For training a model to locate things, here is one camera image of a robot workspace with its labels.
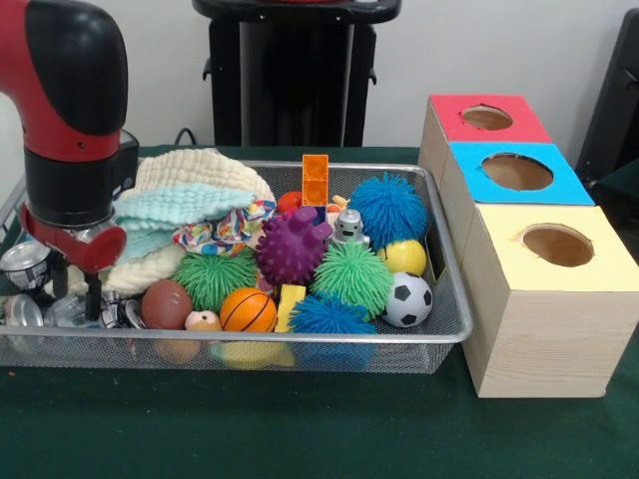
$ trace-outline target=metal mesh tray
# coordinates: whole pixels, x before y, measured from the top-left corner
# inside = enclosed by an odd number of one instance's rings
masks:
[[[301,188],[300,163],[244,163],[258,171],[276,197]],[[384,172],[406,178],[431,212],[424,277],[433,291],[433,309],[423,324],[400,329],[375,320],[378,334],[371,335],[0,326],[0,364],[433,373],[452,345],[468,337],[472,320],[432,176],[414,166],[332,164],[330,195],[348,198],[361,182],[381,178]],[[22,180],[0,211],[2,250],[21,235],[17,212],[25,195]],[[0,295],[6,294],[6,287],[0,284]]]

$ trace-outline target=stacked wooden boxes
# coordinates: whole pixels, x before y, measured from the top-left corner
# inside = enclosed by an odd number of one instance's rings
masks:
[[[605,394],[639,319],[639,268],[525,100],[431,97],[419,163],[471,296],[477,394]]]

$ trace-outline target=red box top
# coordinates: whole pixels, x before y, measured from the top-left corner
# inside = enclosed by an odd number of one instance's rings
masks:
[[[552,143],[523,97],[432,95],[449,142]]]

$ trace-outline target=white wall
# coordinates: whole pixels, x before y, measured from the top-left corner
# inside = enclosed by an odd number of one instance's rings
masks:
[[[127,128],[143,144],[172,143],[183,126],[213,141],[208,20],[189,0],[94,0],[127,44]],[[377,26],[365,144],[417,146],[430,93],[524,95],[576,161],[624,13],[633,0],[404,0]],[[15,109],[0,98],[4,200],[21,172]]]

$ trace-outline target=blue spiky ball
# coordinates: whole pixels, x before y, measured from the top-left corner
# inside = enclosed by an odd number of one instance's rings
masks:
[[[323,334],[375,334],[375,327],[367,324],[368,311],[341,301],[339,295],[318,292],[307,296],[291,311],[293,332]]]
[[[327,334],[375,334],[372,324],[364,322],[363,306],[341,302],[333,293],[307,296],[291,312],[293,332]],[[305,370],[351,372],[365,370],[375,356],[372,343],[300,342],[294,347],[296,366]]]
[[[361,214],[363,231],[373,250],[396,241],[422,240],[426,233],[426,208],[406,179],[383,174],[359,185],[348,207]]]

